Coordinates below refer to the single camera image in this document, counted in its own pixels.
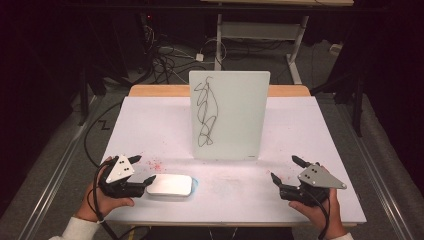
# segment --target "white sleeve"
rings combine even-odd
[[[344,236],[338,237],[338,238],[332,238],[330,240],[353,240],[353,237],[350,233],[347,233]]]
[[[99,224],[72,217],[61,237],[52,237],[50,240],[91,240]]]

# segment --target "whiteboard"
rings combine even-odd
[[[190,71],[195,158],[258,158],[269,79],[266,71]]]

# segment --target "hand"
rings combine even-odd
[[[112,157],[108,157],[105,161],[110,161]],[[99,176],[102,175],[104,168],[100,171]],[[75,213],[75,217],[87,220],[90,222],[97,222],[98,218],[94,211],[90,208],[90,205],[94,208],[94,200],[93,200],[93,183],[88,185],[85,194],[84,199],[82,201],[81,207],[78,209],[78,211]],[[113,209],[122,207],[122,206],[134,206],[134,201],[131,198],[111,198],[103,194],[103,192],[100,190],[100,188],[96,189],[97,194],[97,202],[99,204],[100,212],[103,214],[104,217],[106,217]]]
[[[327,229],[327,233],[325,234],[326,239],[333,239],[337,237],[341,237],[347,234],[345,228],[342,225],[342,221],[340,218],[340,204],[337,200],[337,190],[332,188],[330,189],[329,194],[330,199],[330,221]],[[328,212],[329,204],[328,200],[325,200],[322,204],[325,210]],[[315,227],[317,227],[320,231],[325,227],[325,217],[321,211],[321,208],[308,207],[303,205],[301,202],[291,201],[289,202],[289,206],[296,209],[301,214],[305,215],[312,222]]]

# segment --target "scribble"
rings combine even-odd
[[[207,77],[205,82],[199,83],[199,85],[197,85],[194,89],[195,92],[199,92],[199,98],[197,99],[197,106],[199,107],[197,111],[197,119],[200,124],[202,124],[197,139],[199,147],[202,147],[205,144],[213,144],[211,134],[218,118],[218,103],[212,89],[210,88],[209,79],[212,79],[212,77]]]

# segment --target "wire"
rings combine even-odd
[[[100,120],[100,118],[102,118],[106,113],[108,113],[110,110],[112,110],[114,107],[121,105],[123,103],[123,101],[119,102],[119,103],[115,103],[112,106],[110,106],[108,109],[106,109],[106,111],[104,111],[99,117],[96,118],[96,120],[93,121],[93,123],[90,125],[90,127],[88,127],[87,132],[85,133],[84,136],[84,151],[85,154],[88,157],[88,160],[90,160],[90,162],[95,166],[95,167],[99,167],[99,165],[93,160],[93,158],[91,157],[89,151],[88,151],[88,147],[87,147],[87,138],[88,138],[88,134],[90,133],[91,129],[93,128],[93,126]]]
[[[100,171],[105,167],[109,166],[111,162],[105,161],[96,170],[96,174],[94,174],[94,181],[93,181],[93,202],[94,202],[94,210],[95,214],[97,216],[97,219],[99,220],[98,223],[100,223],[103,228],[106,230],[106,232],[109,234],[109,236],[113,240],[119,240],[118,236],[116,236],[115,232],[110,228],[110,226],[105,222],[105,219],[103,217],[103,213],[100,212],[99,203],[97,202],[97,181],[99,179]]]

